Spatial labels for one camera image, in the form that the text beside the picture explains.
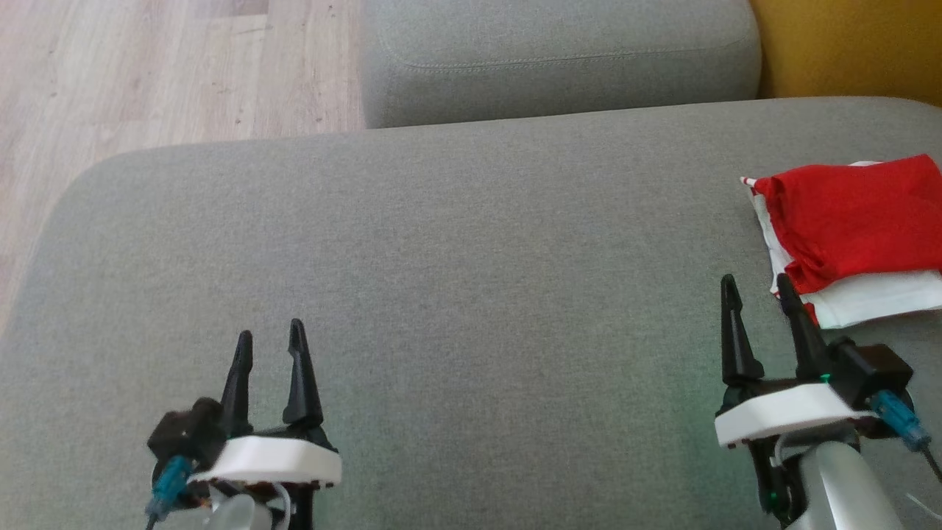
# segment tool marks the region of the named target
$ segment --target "folded cloth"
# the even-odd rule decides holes
[[[942,174],[927,155],[803,166],[754,188],[800,294],[856,274],[942,269]]]
[[[878,162],[856,162],[852,166],[866,166]],[[750,188],[755,179],[744,178]],[[784,273],[794,261],[775,236],[771,217],[766,209],[765,197],[753,191],[755,215],[762,227],[762,237],[769,247],[771,259],[771,291],[778,296],[775,278]],[[942,273],[939,271],[911,271],[906,273],[858,274],[837,280],[830,286],[802,295],[810,306],[811,314],[822,329],[839,329],[880,317],[899,315],[911,311],[942,309]]]

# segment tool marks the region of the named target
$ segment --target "blue connector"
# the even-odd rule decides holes
[[[907,449],[915,453],[925,451],[929,447],[933,438],[922,428],[916,413],[896,394],[889,390],[880,390],[870,397],[870,407],[900,435]]]
[[[173,510],[177,497],[187,488],[187,479],[193,474],[193,464],[183,456],[174,456],[154,483],[154,497],[144,508],[152,523],[164,521]]]

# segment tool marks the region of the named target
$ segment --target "white cloth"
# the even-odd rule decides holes
[[[879,162],[855,162],[852,166],[869,166]],[[754,178],[742,178],[750,189]],[[794,258],[782,247],[771,226],[765,197],[752,193],[753,207],[762,236],[769,247],[771,259],[771,293],[778,296],[775,277],[785,272]],[[906,273],[858,274],[836,281],[818,292],[802,296],[802,301],[815,307],[821,329],[838,329],[864,321],[899,315],[911,311],[942,308],[942,273],[912,271]]]

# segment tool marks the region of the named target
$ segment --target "red cloth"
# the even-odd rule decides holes
[[[928,155],[760,178],[800,294],[861,273],[942,269],[942,174]]]

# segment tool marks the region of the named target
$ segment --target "gray sofa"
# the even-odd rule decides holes
[[[155,422],[219,396],[248,328],[251,420],[275,424],[298,317],[345,465],[320,528],[777,527],[712,426],[723,274],[768,374],[794,367],[737,178],[940,146],[942,110],[821,98],[113,158],[57,206],[0,342],[0,525],[142,527]],[[916,368],[942,433],[942,316],[849,333]],[[933,527],[904,497],[942,504],[925,464],[864,455]]]
[[[755,97],[748,0],[365,0],[371,127]]]

